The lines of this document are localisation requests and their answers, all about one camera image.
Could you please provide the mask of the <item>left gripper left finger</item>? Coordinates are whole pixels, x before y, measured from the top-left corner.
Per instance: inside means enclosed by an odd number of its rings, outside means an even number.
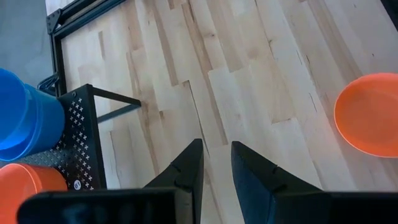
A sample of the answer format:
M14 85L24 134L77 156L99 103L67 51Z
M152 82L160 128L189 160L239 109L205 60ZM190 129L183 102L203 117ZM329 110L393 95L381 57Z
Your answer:
M155 201L155 221L200 224L203 198L203 141L194 139L157 177L144 187L166 193Z

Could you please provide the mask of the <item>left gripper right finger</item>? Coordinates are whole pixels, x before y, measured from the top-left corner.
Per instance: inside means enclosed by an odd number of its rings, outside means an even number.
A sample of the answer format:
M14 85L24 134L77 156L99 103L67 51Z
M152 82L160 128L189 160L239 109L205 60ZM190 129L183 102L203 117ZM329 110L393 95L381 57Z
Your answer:
M231 145L234 186L245 224L327 224L328 197L239 141Z

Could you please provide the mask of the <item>small orange plastic bowl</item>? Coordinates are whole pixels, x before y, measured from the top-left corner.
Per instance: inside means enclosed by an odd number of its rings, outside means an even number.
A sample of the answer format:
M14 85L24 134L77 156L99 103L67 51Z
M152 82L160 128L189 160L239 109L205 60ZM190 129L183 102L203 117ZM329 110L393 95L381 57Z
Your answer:
M62 174L52 167L34 166L34 174L34 182L38 192L68 190Z
M333 118L341 137L355 149L398 158L398 73L373 73L346 85Z
M17 224L17 211L41 185L31 166L8 164L0 168L0 224Z

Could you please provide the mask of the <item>small blue plastic bowl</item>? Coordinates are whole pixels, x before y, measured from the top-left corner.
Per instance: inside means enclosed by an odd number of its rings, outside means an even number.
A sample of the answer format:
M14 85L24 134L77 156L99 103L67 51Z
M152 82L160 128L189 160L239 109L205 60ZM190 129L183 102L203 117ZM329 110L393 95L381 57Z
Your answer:
M0 68L0 151L25 141L32 129L32 97L12 72Z
M65 112L54 97L25 84L32 95L37 113L33 130L20 144L0 150L0 161L11 162L36 153L50 150L60 138L65 127Z

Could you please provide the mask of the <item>black perforated metal rack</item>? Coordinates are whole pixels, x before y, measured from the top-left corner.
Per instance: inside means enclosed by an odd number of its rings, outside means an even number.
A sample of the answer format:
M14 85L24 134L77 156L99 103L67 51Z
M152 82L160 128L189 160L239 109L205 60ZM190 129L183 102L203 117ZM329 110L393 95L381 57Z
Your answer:
M97 116L95 97L125 103L126 106ZM65 111L65 129L58 143L48 151L19 162L57 169L69 190L106 189L98 125L141 107L137 99L83 85L59 98Z

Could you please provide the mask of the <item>black aluminium rig frame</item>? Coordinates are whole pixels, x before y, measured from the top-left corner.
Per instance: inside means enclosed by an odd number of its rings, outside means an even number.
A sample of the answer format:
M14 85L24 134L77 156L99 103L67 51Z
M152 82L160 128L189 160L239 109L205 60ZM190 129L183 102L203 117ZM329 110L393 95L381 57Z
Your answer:
M126 0L74 0L46 17L53 75L37 85L39 90L56 97L67 93L62 39L124 1Z

